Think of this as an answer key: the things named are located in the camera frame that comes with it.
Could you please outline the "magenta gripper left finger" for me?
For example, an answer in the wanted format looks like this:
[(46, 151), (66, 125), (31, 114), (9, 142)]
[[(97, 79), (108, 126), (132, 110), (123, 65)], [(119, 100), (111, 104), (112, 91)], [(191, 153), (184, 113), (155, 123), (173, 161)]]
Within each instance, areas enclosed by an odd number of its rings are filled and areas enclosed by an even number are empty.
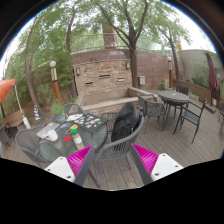
[(94, 157), (95, 148), (90, 145), (69, 157), (58, 157), (46, 171), (82, 186)]

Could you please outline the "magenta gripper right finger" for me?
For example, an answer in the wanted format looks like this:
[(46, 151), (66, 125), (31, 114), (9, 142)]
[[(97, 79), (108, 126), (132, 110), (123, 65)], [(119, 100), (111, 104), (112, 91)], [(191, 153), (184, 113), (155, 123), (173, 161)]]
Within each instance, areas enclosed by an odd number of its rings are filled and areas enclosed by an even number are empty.
[(144, 185), (183, 169), (166, 153), (156, 154), (136, 144), (130, 150)]

